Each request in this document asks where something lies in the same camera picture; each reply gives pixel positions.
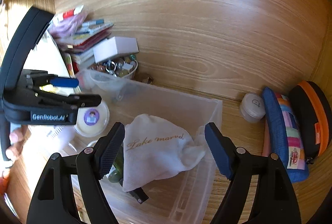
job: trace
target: orange zipper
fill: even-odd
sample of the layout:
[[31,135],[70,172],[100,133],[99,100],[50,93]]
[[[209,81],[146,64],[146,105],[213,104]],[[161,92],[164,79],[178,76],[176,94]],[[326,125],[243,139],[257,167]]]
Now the orange zipper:
[[319,97],[317,96],[315,90],[311,87],[311,85],[306,81],[302,81],[298,85],[300,85],[301,88],[307,94],[318,119],[319,132],[320,132],[320,146],[319,146],[318,156],[320,156],[326,150],[329,142],[329,125],[327,117],[323,105],[320,102]]

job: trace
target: white fabric bag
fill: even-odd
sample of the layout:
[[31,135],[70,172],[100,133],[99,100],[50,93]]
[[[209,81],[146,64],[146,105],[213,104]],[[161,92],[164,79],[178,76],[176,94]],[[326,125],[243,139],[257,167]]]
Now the white fabric bag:
[[141,114],[125,126],[123,191],[167,179],[194,168],[205,155],[183,128],[156,116]]

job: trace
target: transparent plastic bin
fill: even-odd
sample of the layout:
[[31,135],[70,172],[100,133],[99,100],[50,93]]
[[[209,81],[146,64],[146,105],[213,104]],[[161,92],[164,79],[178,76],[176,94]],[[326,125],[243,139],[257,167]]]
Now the transparent plastic bin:
[[[104,177],[101,186],[118,221],[131,224],[200,224],[216,170],[215,161],[204,139],[204,126],[209,122],[221,126],[222,101],[114,78],[94,70],[81,71],[77,78],[83,92],[100,94],[109,107],[110,121],[102,135],[106,135],[115,122],[126,125],[137,115],[146,113],[184,128],[195,142],[203,142],[207,147],[205,157],[194,169],[143,186],[149,196],[143,204],[123,192],[120,184],[110,183]],[[77,135],[74,139],[75,147],[81,151],[89,142],[102,135],[94,138]],[[69,147],[66,148],[66,154],[75,154]],[[73,185],[78,186],[76,176],[73,176]]]

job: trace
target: small white cardboard box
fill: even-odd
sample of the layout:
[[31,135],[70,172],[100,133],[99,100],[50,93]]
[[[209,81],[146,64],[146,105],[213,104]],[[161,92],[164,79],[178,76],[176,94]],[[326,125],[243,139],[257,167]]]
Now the small white cardboard box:
[[134,53],[138,53],[138,46],[136,39],[132,37],[114,36],[93,47],[96,63]]

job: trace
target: black handle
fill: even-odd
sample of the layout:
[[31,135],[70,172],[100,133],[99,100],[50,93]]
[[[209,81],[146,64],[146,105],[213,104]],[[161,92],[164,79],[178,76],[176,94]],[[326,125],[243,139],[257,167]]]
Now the black handle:
[[6,150],[10,147],[10,122],[7,121],[5,113],[3,110],[0,111],[0,143],[1,143],[1,152],[2,158],[4,161],[10,161],[6,156]]

